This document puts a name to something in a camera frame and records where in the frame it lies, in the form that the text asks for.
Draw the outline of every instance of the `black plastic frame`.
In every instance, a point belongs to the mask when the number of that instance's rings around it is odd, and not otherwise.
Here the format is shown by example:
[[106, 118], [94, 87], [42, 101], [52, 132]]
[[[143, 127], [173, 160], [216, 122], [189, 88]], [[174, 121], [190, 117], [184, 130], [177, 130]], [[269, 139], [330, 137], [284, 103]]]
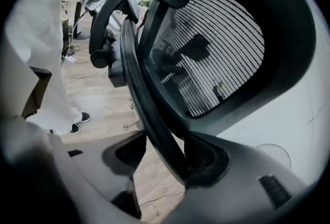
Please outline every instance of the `black plastic frame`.
[[[2, 11], [0, 12], [0, 30], [3, 30], [4, 22], [8, 16], [12, 5], [16, 0], [7, 0], [4, 2]], [[324, 10], [322, 12], [329, 14], [329, 0], [316, 0], [318, 4], [322, 3]], [[274, 220], [274, 222], [281, 221], [281, 223], [292, 223], [293, 221], [306, 220], [308, 217], [312, 217], [314, 222], [322, 222], [328, 217], [328, 205], [324, 202], [324, 196], [329, 192], [330, 183], [330, 163], [328, 161], [327, 167], [324, 174], [322, 175], [320, 181], [312, 186], [306, 194], [304, 194], [300, 199], [298, 199], [294, 204], [294, 208], [291, 211], [278, 211], [279, 219]], [[45, 217], [48, 219], [51, 217], [52, 222], [62, 221], [65, 217], [66, 221], [77, 222], [77, 213], [72, 212], [71, 208], [65, 208], [66, 211], [56, 211], [55, 208], [48, 206], [51, 212], [40, 211], [39, 214], [34, 214], [36, 209], [36, 203], [40, 202], [40, 197], [38, 194], [34, 194], [29, 197], [29, 203], [27, 204], [17, 204], [17, 198], [14, 196], [13, 191], [17, 191], [17, 185], [20, 186], [20, 181], [17, 176], [12, 172], [8, 174], [3, 174], [2, 177], [2, 188], [5, 191], [3, 193], [3, 199], [7, 203], [4, 204], [2, 219], [10, 217], [12, 220], [17, 221], [27, 221], [33, 219], [34, 221], [44, 221]]]
[[[155, 7], [161, 12], [167, 10], [162, 2], [156, 3]], [[126, 75], [127, 85], [143, 122], [145, 133], [159, 151], [163, 161], [186, 188], [215, 184], [228, 171], [229, 154], [219, 146], [200, 140], [193, 134], [185, 135], [186, 140], [190, 140], [190, 144], [186, 148], [187, 142], [185, 142], [185, 154], [181, 151], [153, 104], [143, 80], [136, 58], [134, 37], [132, 21], [126, 19], [122, 27], [120, 44], [123, 70], [128, 73]]]
[[265, 41], [263, 62], [258, 71], [229, 98], [195, 118], [177, 107], [160, 81], [157, 84], [157, 77], [147, 64], [146, 58], [163, 19], [163, 11], [157, 11], [159, 7], [151, 7], [148, 14], [137, 57], [158, 111], [178, 137], [186, 130], [218, 135], [293, 87], [312, 60], [316, 30], [306, 0], [235, 1], [254, 17], [261, 28]]

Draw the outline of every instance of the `white shirt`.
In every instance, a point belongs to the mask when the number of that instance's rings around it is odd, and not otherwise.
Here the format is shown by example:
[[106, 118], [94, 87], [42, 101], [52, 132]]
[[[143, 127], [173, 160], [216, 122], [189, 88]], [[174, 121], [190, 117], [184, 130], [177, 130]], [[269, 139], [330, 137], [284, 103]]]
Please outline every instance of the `white shirt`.
[[7, 21], [9, 43], [29, 66], [50, 70], [63, 47], [60, 0], [18, 0]]

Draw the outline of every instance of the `person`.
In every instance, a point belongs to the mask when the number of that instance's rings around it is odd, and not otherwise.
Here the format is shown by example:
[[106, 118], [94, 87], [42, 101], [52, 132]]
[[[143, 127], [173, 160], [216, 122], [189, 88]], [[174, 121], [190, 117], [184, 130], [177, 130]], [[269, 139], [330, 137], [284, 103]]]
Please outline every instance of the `person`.
[[37, 113], [27, 121], [59, 136], [77, 133], [89, 113], [70, 106], [61, 73], [63, 32], [60, 0], [18, 0], [6, 22], [9, 44], [29, 66], [48, 70], [52, 77]]

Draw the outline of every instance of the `white pants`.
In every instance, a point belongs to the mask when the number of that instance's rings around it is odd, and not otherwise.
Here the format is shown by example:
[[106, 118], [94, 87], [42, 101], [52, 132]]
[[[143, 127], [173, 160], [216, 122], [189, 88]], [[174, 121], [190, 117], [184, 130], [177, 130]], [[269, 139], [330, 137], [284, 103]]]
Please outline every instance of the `white pants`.
[[27, 121], [45, 130], [52, 129], [57, 135], [63, 136], [71, 131], [74, 123], [81, 121], [83, 115], [76, 108], [71, 107], [67, 100], [60, 57], [52, 64], [49, 71], [52, 77], [45, 91], [41, 108]]

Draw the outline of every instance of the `white cable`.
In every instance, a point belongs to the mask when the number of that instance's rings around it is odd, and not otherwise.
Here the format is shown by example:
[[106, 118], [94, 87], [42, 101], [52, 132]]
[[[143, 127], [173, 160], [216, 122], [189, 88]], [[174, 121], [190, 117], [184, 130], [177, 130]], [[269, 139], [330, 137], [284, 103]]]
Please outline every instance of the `white cable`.
[[177, 193], [177, 194], [171, 194], [171, 195], [163, 195], [163, 196], [161, 196], [161, 197], [159, 197], [159, 198], [156, 198], [156, 199], [153, 199], [153, 200], [149, 200], [149, 201], [147, 201], [147, 202], [145, 202], [145, 203], [143, 203], [143, 204], [140, 204], [139, 206], [143, 206], [143, 205], [145, 205], [145, 204], [147, 204], [147, 203], [157, 201], [157, 200], [159, 200], [159, 199], [161, 199], [161, 198], [163, 198], [163, 197], [172, 197], [172, 196], [177, 196], [177, 195], [181, 195], [181, 194], [184, 194], [184, 193], [185, 193], [185, 192], [180, 192], [180, 193]]
[[76, 61], [76, 63], [84, 63], [84, 62], [87, 62], [89, 61], [90, 59], [87, 59], [87, 60], [84, 60], [84, 61]]
[[66, 49], [71, 45], [72, 40], [73, 40], [74, 30], [75, 30], [76, 26], [78, 25], [78, 22], [80, 21], [80, 19], [83, 18], [83, 16], [84, 16], [86, 13], [87, 13], [87, 11], [84, 12], [84, 13], [82, 14], [82, 16], [79, 17], [79, 19], [77, 20], [77, 22], [76, 22], [76, 23], [74, 24], [74, 26], [72, 27], [72, 29], [71, 29], [71, 39], [70, 39], [70, 42], [69, 42], [69, 44], [66, 46], [66, 48], [64, 48], [62, 51], [66, 50]]
[[162, 187], [169, 186], [169, 185], [180, 185], [180, 184], [179, 184], [179, 183], [171, 183], [171, 184], [168, 184], [168, 185], [162, 185], [162, 186], [156, 188], [155, 190], [153, 190], [151, 193], [149, 193], [149, 194], [147, 194], [146, 196], [144, 196], [143, 198], [141, 198], [138, 202], [140, 202], [142, 199], [144, 199], [144, 198], [150, 196], [154, 191], [156, 191], [156, 190], [158, 190], [158, 189], [160, 189], [160, 188], [162, 188]]
[[76, 80], [76, 79], [79, 79], [79, 78], [86, 78], [86, 77], [90, 77], [90, 76], [96, 75], [96, 74], [100, 73], [103, 69], [101, 69], [100, 71], [98, 71], [98, 72], [96, 72], [96, 73], [90, 74], [90, 75], [86, 75], [86, 76], [82, 76], [82, 77], [77, 77], [77, 78], [71, 79], [71, 80], [69, 80], [68, 82], [64, 83], [63, 85], [66, 85], [66, 84], [68, 84], [69, 82], [71, 82], [71, 81], [73, 81], [73, 80]]

